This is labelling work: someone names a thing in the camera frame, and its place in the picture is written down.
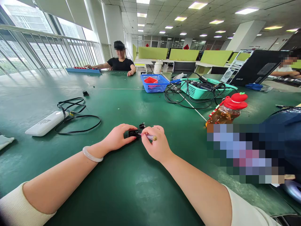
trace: person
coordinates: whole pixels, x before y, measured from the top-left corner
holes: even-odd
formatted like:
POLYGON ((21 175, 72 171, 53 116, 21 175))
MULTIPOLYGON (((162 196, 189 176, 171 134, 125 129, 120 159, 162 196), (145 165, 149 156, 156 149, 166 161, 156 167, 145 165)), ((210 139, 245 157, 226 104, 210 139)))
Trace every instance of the person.
MULTIPOLYGON (((124 139, 124 133, 131 129, 137 128, 128 124, 113 128, 101 142, 84 147, 83 151, 22 183, 0 199, 0 213, 6 225, 44 225, 108 152, 136 139, 124 139)), ((145 128, 141 139, 149 155, 177 182, 205 225, 280 226, 264 211, 175 155, 163 127, 145 128), (146 134, 157 136, 157 141, 150 143, 146 134)))
POLYGON ((98 69, 111 68, 113 71, 128 71, 127 76, 132 76, 136 72, 136 67, 132 60, 125 57, 125 46, 121 41, 114 42, 114 49, 116 50, 118 58, 111 58, 104 64, 91 66, 90 64, 85 67, 96 67, 98 69))
POLYGON ((298 59, 301 59, 301 48, 293 50, 270 75, 276 77, 286 76, 289 78, 301 78, 300 72, 293 71, 290 67, 290 65, 295 63, 298 59))

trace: metal railing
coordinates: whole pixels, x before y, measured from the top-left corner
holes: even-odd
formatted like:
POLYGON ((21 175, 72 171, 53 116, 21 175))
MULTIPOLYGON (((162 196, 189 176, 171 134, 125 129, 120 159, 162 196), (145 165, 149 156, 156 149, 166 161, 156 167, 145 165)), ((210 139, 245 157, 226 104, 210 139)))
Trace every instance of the metal railing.
POLYGON ((97 65, 111 57, 111 45, 0 24, 0 75, 97 65))

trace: white bottle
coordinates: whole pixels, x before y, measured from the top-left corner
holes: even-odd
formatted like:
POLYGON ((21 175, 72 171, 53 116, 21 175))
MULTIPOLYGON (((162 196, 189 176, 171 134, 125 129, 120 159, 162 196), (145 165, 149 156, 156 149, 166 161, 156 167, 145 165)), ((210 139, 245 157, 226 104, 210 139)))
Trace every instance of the white bottle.
POLYGON ((154 74, 160 74, 161 73, 161 66, 162 66, 162 64, 160 62, 157 61, 155 63, 154 74))
POLYGON ((26 134, 41 137, 52 130, 57 124, 64 120, 64 114, 62 111, 55 111, 51 115, 39 121, 37 124, 25 131, 26 134))

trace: honey bottle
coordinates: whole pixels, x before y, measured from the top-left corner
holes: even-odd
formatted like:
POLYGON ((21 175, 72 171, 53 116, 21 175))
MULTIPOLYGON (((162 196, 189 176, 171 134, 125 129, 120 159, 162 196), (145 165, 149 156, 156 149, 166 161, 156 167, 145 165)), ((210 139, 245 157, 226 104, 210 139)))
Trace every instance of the honey bottle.
POLYGON ((226 98, 209 115, 207 124, 231 124, 240 115, 240 110, 248 106, 245 100, 248 96, 245 93, 235 93, 226 98))

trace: ceiling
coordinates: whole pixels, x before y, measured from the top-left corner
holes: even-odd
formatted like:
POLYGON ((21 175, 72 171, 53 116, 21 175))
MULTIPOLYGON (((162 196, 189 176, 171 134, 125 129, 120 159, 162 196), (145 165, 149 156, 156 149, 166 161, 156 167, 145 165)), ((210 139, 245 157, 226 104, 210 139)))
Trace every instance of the ceiling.
POLYGON ((150 0, 150 4, 136 3, 136 0, 101 1, 105 4, 120 6, 123 24, 132 34, 162 36, 159 32, 166 31, 167 36, 180 37, 180 33, 185 32, 187 33, 185 37, 190 38, 200 38, 199 35, 207 34, 206 40, 215 39, 215 35, 222 35, 219 40, 227 40, 227 37, 233 36, 240 23, 252 20, 266 21, 265 27, 283 26, 276 30, 262 29, 261 37, 287 35, 291 32, 286 30, 301 27, 300 0, 198 0, 201 3, 208 3, 199 10, 188 8, 195 2, 189 0, 150 0), (235 14, 245 8, 259 10, 247 15, 235 14), (137 17, 137 12, 147 13, 147 17, 137 17), (187 19, 174 20, 178 16, 187 17, 187 19), (224 22, 209 24, 216 19, 224 20, 224 22), (138 27, 138 24, 145 24, 145 27, 138 27), (165 29, 166 26, 173 26, 173 28, 165 29))

